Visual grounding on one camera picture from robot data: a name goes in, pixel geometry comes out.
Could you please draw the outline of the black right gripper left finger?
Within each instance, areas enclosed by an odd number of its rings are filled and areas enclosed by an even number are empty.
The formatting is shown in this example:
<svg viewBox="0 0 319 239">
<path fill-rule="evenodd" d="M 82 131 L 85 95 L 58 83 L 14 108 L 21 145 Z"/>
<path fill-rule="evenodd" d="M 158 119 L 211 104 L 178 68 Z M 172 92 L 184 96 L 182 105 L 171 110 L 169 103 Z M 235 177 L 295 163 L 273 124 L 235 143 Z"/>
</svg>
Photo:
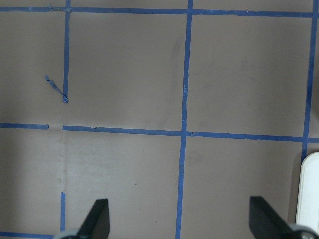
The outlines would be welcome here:
<svg viewBox="0 0 319 239">
<path fill-rule="evenodd" d="M 107 239 L 110 233 L 108 199 L 95 201 L 76 234 L 77 239 Z"/>
</svg>

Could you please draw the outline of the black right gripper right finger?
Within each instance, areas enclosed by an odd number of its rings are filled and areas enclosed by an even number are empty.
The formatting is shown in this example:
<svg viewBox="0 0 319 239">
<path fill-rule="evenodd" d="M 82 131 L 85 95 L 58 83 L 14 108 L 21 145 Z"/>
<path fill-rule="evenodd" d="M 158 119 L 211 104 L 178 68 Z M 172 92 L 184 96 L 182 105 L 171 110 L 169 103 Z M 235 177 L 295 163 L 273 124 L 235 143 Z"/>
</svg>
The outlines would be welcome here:
<svg viewBox="0 0 319 239">
<path fill-rule="evenodd" d="M 291 227 L 261 196 L 250 197 L 249 228 L 256 239 L 286 239 L 293 233 Z"/>
</svg>

